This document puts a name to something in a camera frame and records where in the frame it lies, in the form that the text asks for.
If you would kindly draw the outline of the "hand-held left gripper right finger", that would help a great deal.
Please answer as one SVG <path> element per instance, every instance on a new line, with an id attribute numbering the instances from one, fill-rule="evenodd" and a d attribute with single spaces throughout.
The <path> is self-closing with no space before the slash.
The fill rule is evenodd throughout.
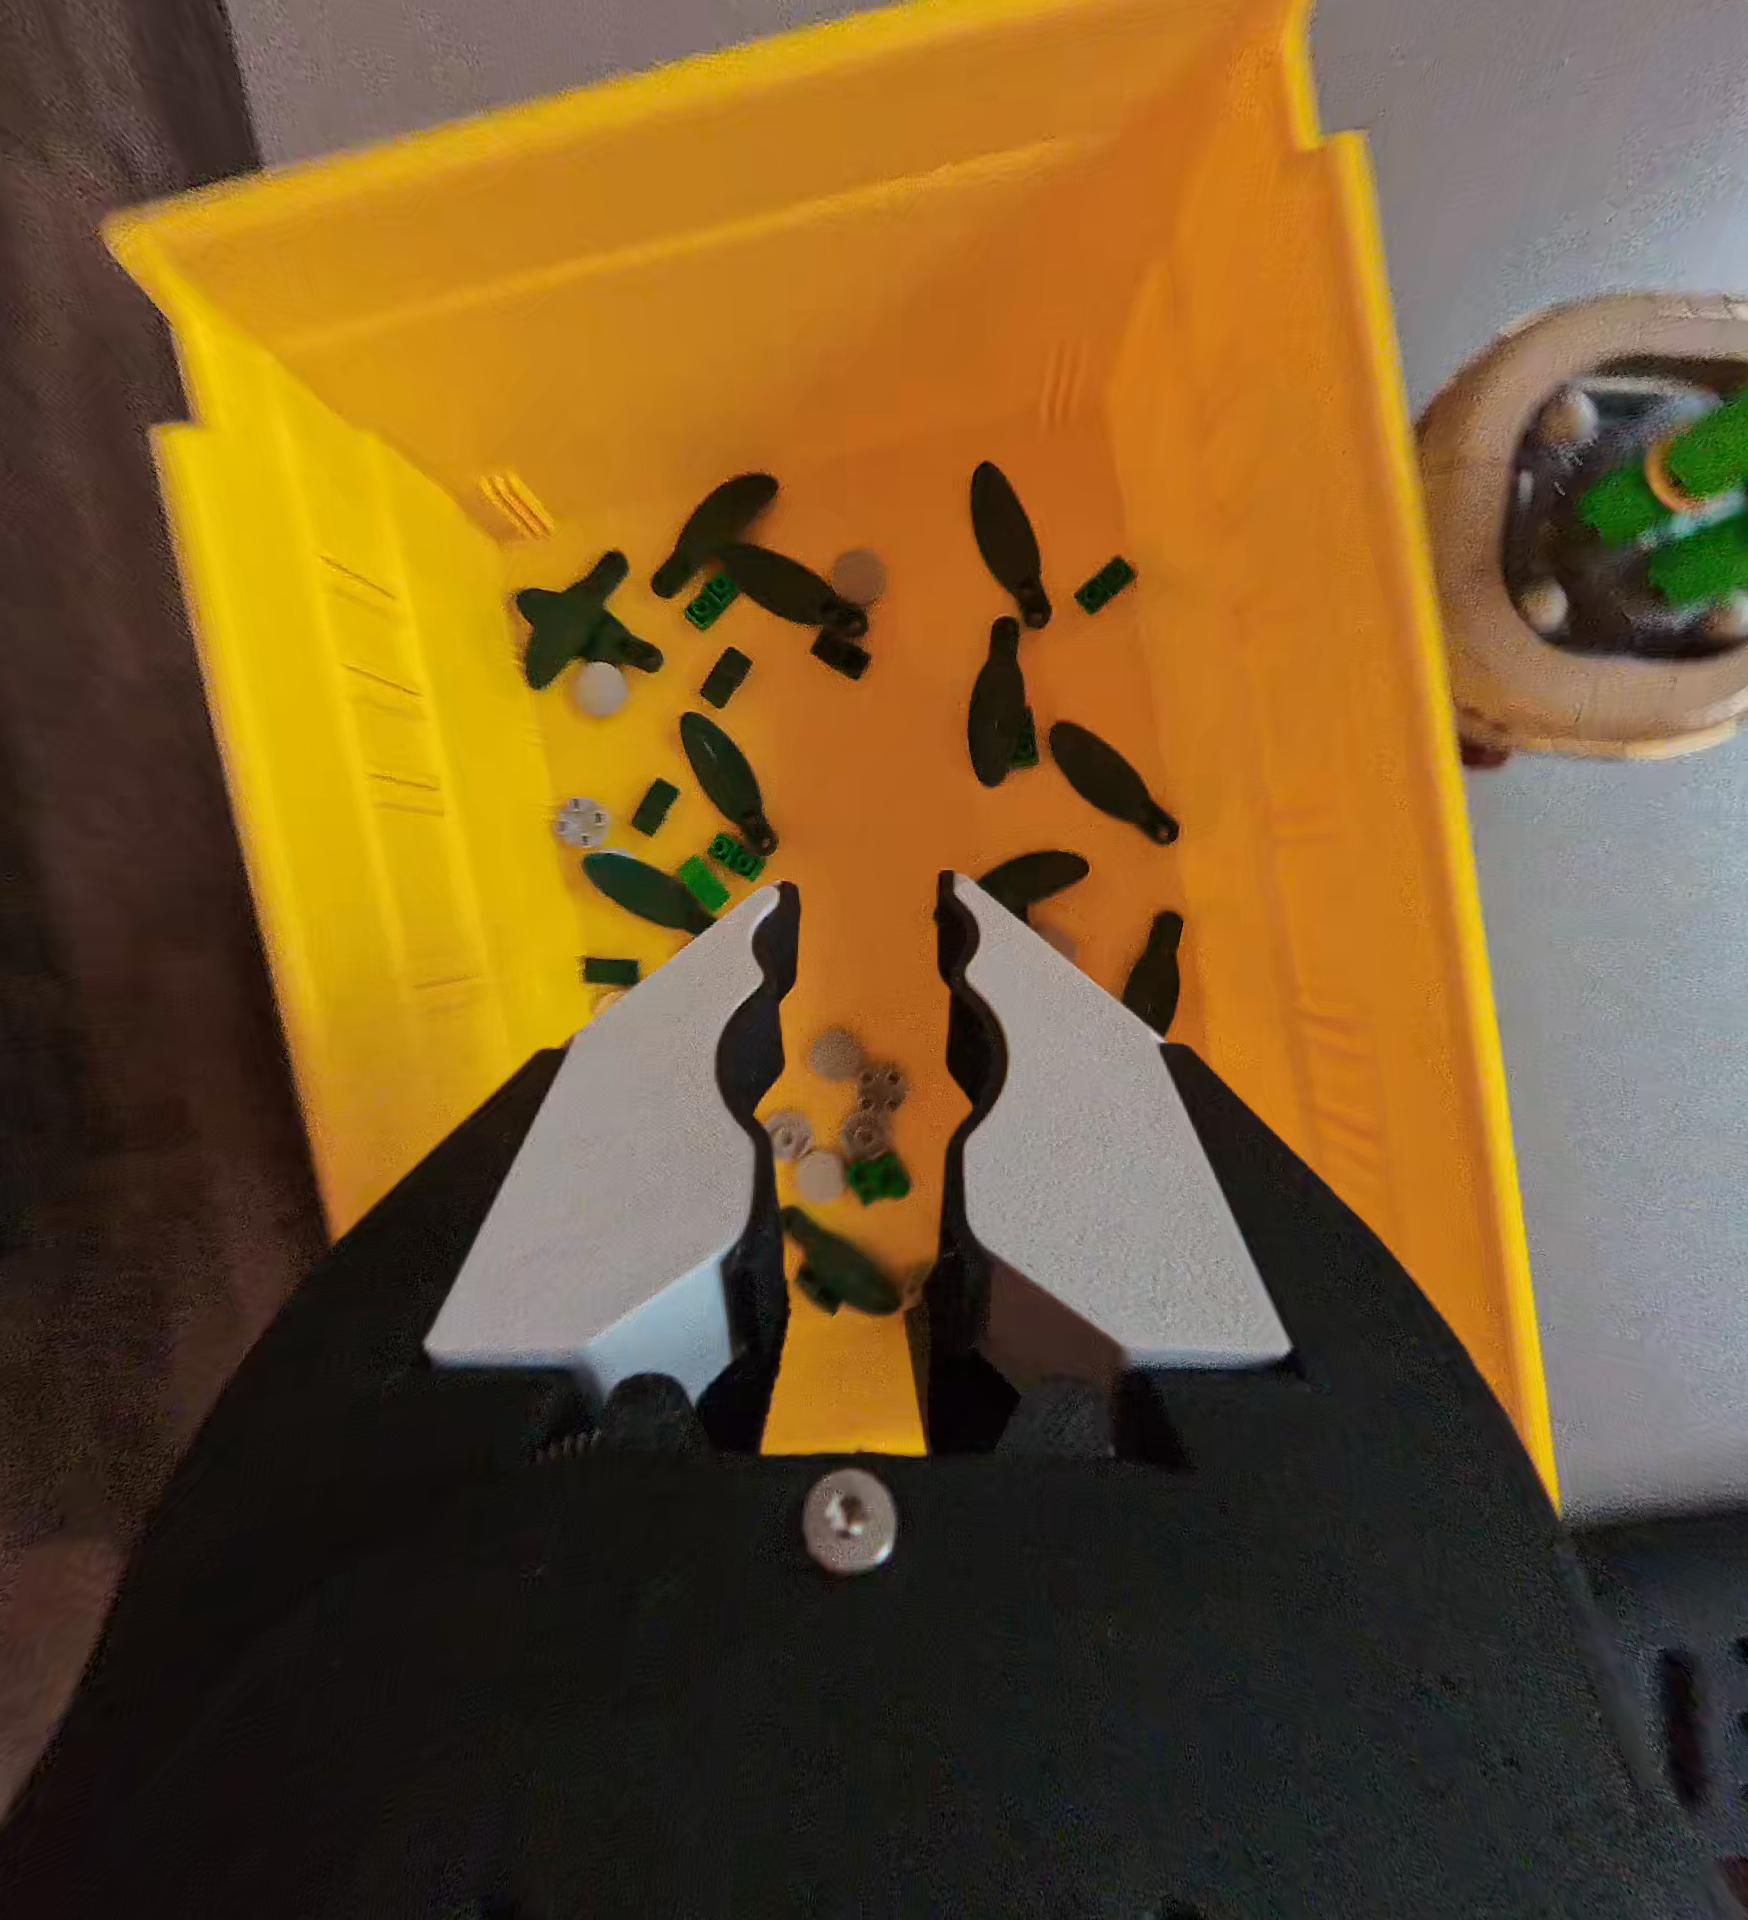
<path id="1" fill-rule="evenodd" d="M 933 1450 L 989 1450 L 1046 1382 L 1256 1375 L 1292 1337 L 1180 1098 L 1168 1043 L 971 876 L 943 873 L 946 1067 L 926 1285 Z"/>

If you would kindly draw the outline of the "yellow plastic parts bin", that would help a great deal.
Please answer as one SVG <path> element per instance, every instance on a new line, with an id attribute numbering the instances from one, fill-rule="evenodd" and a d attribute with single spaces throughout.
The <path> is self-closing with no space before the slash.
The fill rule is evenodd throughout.
<path id="1" fill-rule="evenodd" d="M 151 447 L 330 1235 L 572 1033 L 504 565 L 694 469 L 711 509 L 1029 453 L 1133 571 L 1174 1039 L 1557 1489 L 1380 212 L 1307 17 L 897 7 L 108 217 L 190 397 Z"/>

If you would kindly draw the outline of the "dark green leaves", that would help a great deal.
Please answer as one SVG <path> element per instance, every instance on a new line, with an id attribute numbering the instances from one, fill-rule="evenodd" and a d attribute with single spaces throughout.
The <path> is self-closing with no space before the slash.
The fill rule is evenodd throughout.
<path id="1" fill-rule="evenodd" d="M 537 858 L 536 966 L 575 980 L 557 991 L 554 1031 L 690 936 L 600 899 L 555 824 L 588 798 L 606 810 L 606 842 L 652 868 L 707 856 L 740 803 L 717 803 L 715 779 L 694 767 L 708 755 L 693 743 L 697 711 L 740 750 L 769 832 L 762 876 L 720 873 L 718 916 L 777 880 L 804 906 L 787 1065 L 764 1124 L 799 1113 L 819 1148 L 838 1146 L 860 1087 L 818 1072 L 832 1037 L 903 1074 L 891 1138 L 905 1198 L 814 1202 L 799 1164 L 780 1174 L 799 1213 L 783 1247 L 819 1311 L 897 1316 L 934 1260 L 943 1157 L 965 1113 L 941 1062 L 941 873 L 983 885 L 1012 856 L 1084 856 L 1090 875 L 1022 920 L 1158 1033 L 1188 1003 L 1174 855 L 1190 811 L 1168 796 L 1137 628 L 1120 601 L 1133 571 L 1105 539 L 1110 519 L 1061 496 L 1065 478 L 1082 469 L 1040 476 L 1029 453 L 900 451 L 783 468 L 772 500 L 766 479 L 749 479 L 707 509 L 727 479 L 694 469 L 563 522 L 504 565 L 522 670 L 532 628 L 517 594 L 569 590 L 615 551 L 627 574 L 604 607 L 665 657 L 655 675 L 621 668 L 608 693 L 575 690 L 585 662 L 526 693 L 508 799 Z M 854 548 L 874 552 L 886 581 L 861 614 L 865 665 L 851 676 L 816 657 L 816 636 L 823 581 Z"/>

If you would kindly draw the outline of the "scattered grey round pieces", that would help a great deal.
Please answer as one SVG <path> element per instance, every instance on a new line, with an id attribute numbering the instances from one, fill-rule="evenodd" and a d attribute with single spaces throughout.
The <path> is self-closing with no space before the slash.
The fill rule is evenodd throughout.
<path id="1" fill-rule="evenodd" d="M 575 690 L 599 693 L 619 690 L 621 668 L 655 675 L 665 666 L 663 652 L 634 636 L 604 607 L 604 599 L 624 574 L 627 560 L 619 551 L 610 551 L 596 571 L 569 590 L 523 588 L 517 594 L 517 610 L 532 628 L 526 648 L 526 676 L 532 687 L 551 686 L 574 662 L 585 662 Z M 818 602 L 818 659 L 851 676 L 861 670 L 861 614 L 880 594 L 884 581 L 884 565 L 870 551 L 854 548 L 838 560 L 823 581 L 830 594 Z M 720 873 L 737 878 L 762 876 L 769 832 L 759 811 L 753 773 L 743 765 L 740 750 L 702 714 L 693 711 L 688 721 L 694 750 L 708 753 L 707 760 L 694 760 L 694 767 L 715 779 L 713 799 L 740 803 L 729 832 L 717 839 L 707 856 L 694 855 L 679 870 L 652 868 L 636 855 L 606 842 L 606 810 L 588 798 L 563 803 L 555 837 L 563 846 L 583 851 L 581 870 L 600 899 L 647 925 L 694 934 L 713 925 L 729 903 Z M 1028 918 L 1034 905 L 1075 887 L 1090 870 L 1079 855 L 1035 851 L 1005 860 L 983 878 L 983 887 L 1012 914 Z M 905 1198 L 911 1179 L 891 1138 L 892 1116 L 905 1100 L 900 1069 L 884 1063 L 864 1065 L 849 1036 L 832 1037 L 828 1056 L 830 1062 L 818 1065 L 818 1072 L 854 1080 L 860 1087 L 838 1146 L 819 1148 L 804 1114 L 777 1114 L 766 1124 L 774 1157 L 799 1164 L 799 1186 L 814 1202 L 830 1202 L 842 1192 L 854 1192 L 861 1205 Z"/>

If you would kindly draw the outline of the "black perforated mat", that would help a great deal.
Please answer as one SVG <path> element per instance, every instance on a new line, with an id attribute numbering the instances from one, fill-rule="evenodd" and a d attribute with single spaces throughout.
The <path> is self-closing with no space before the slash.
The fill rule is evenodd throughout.
<path id="1" fill-rule="evenodd" d="M 1574 1534 L 1656 1785 L 1748 1860 L 1748 1507 Z"/>

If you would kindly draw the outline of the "green bamboo brick model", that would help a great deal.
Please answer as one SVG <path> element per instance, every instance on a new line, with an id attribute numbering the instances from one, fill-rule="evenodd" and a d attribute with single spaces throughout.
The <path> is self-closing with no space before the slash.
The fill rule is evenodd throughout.
<path id="1" fill-rule="evenodd" d="M 1748 300 L 1553 306 L 1416 434 L 1472 753 L 1671 758 L 1748 726 Z"/>

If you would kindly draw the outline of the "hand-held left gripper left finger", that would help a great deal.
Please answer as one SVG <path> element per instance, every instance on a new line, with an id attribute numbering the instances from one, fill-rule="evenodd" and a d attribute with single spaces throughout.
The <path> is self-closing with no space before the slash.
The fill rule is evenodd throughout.
<path id="1" fill-rule="evenodd" d="M 782 1074 L 802 899 L 768 885 L 565 1047 L 425 1336 L 443 1368 L 554 1371 L 602 1411 L 675 1380 L 757 1450 L 790 1302 L 759 1102 Z"/>

